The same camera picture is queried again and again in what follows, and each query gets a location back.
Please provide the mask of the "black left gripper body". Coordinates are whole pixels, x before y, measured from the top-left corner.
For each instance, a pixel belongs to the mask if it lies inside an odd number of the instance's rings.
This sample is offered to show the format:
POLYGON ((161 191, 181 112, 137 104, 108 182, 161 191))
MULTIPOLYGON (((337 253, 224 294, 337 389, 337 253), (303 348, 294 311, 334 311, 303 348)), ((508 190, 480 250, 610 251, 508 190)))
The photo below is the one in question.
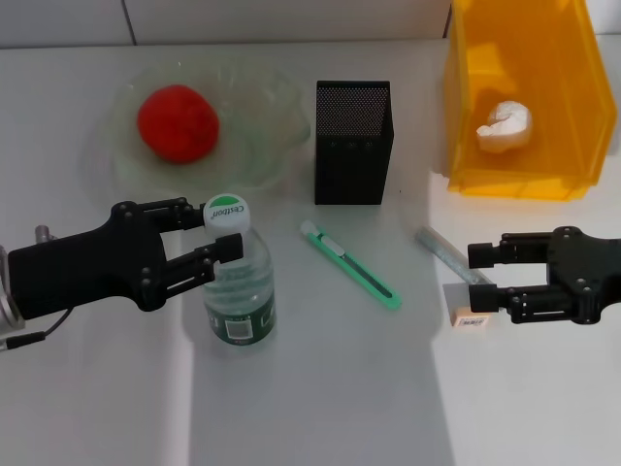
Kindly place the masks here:
POLYGON ((109 297, 151 312, 166 302, 160 274, 166 255, 144 207, 125 201, 100 227, 8 254, 10 294, 34 319, 109 297))

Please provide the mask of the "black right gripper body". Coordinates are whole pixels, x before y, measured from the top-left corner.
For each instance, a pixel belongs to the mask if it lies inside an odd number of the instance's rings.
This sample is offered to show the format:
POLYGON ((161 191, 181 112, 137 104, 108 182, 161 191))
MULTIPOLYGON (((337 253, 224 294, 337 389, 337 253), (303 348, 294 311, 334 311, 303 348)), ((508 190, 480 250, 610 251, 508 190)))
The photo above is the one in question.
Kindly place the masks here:
POLYGON ((599 322, 605 308, 620 302, 620 241, 574 226, 556 228, 547 247, 547 280, 570 296, 572 322, 599 322))

